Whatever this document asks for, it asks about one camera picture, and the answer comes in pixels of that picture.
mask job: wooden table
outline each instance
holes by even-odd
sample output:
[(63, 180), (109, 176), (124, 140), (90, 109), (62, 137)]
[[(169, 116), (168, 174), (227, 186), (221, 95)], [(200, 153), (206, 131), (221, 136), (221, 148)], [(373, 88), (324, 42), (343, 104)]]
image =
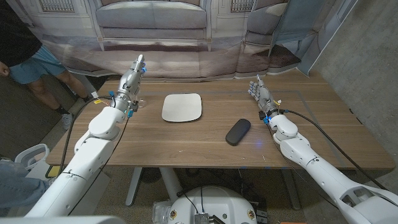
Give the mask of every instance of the wooden table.
[[(247, 93), (249, 81), (220, 80), (202, 83), (143, 82), (141, 92), (147, 106), (130, 119), (123, 139), (109, 165), (139, 167), (219, 167), (283, 169), (289, 165), (275, 148), (267, 126), (259, 120), (257, 103)], [(369, 131), (349, 112), (349, 108), (318, 74), (310, 78), (298, 71), (266, 76), (266, 86), (281, 108), (290, 109), (318, 122), (337, 144), (364, 169), (393, 169), (390, 155)], [(118, 81), (106, 82), (98, 92), (116, 91)], [(162, 119), (164, 98), (172, 93), (198, 93), (202, 116), (188, 123), (169, 123)], [(66, 163), (73, 156), (76, 141), (104, 104), (87, 106), (73, 127)], [(354, 166), (308, 121), (287, 113), (312, 148), (339, 169)], [(225, 135), (245, 118), (251, 129), (238, 146), (230, 146)], [(59, 164), (66, 135), (47, 158)]]

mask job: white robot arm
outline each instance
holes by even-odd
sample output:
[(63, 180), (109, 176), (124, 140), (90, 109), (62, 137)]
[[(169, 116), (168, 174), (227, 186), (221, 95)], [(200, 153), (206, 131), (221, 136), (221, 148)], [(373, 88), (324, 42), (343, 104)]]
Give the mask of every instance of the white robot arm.
[(273, 138), (280, 144), (283, 155), (303, 167), (329, 195), (340, 212), (351, 224), (397, 223), (398, 196), (387, 190), (369, 187), (352, 181), (320, 157), (297, 126), (279, 113), (269, 90), (257, 76), (258, 84), (251, 82), (249, 93), (258, 102), (264, 122), (276, 131)]
[(137, 110), (135, 96), (145, 73), (144, 56), (138, 56), (121, 77), (117, 95), (111, 106), (105, 107), (88, 125), (88, 131), (75, 145), (75, 155), (69, 165), (43, 194), (26, 217), (57, 217), (70, 214), (78, 203), (87, 180), (111, 157), (113, 141), (118, 138), (122, 123)]

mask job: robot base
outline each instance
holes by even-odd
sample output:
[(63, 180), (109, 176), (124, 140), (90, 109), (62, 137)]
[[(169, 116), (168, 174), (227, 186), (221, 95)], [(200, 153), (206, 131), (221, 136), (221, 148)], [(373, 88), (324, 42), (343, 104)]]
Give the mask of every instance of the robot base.
[(240, 194), (225, 187), (198, 187), (187, 192), (186, 196), (192, 203), (185, 196), (177, 199), (171, 206), (167, 223), (209, 223), (209, 219), (214, 219), (214, 223), (257, 223), (251, 204)]

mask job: table leg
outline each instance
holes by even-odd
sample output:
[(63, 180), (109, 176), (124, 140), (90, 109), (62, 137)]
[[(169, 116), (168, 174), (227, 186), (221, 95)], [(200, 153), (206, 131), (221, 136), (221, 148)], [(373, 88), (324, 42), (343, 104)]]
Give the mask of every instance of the table leg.
[(296, 185), (294, 184), (292, 171), (284, 169), (282, 170), (282, 176), (285, 180), (285, 185), (287, 188), (287, 192), (289, 193), (290, 202), (292, 203), (293, 209), (300, 210), (301, 205), (299, 201), (299, 195), (297, 193)]
[(126, 205), (131, 206), (134, 203), (134, 199), (136, 198), (138, 183), (141, 177), (142, 167), (135, 167), (132, 172), (132, 177), (130, 181), (129, 192), (127, 193)]
[(180, 185), (180, 181), (178, 181), (178, 177), (175, 174), (173, 168), (159, 168), (162, 173), (162, 178), (164, 184), (166, 185), (167, 193), (169, 193), (169, 197), (172, 203), (174, 203), (178, 197), (177, 193), (182, 191), (182, 187)]

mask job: printed backdrop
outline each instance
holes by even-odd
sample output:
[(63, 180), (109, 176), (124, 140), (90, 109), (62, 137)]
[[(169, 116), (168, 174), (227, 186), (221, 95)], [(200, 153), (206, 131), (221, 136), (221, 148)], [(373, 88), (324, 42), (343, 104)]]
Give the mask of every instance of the printed backdrop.
[(310, 29), (300, 41), (275, 45), (268, 57), (285, 0), (8, 3), (64, 66), (86, 75), (123, 74), (139, 54), (146, 58), (146, 78), (279, 73), (300, 63), (317, 34)]

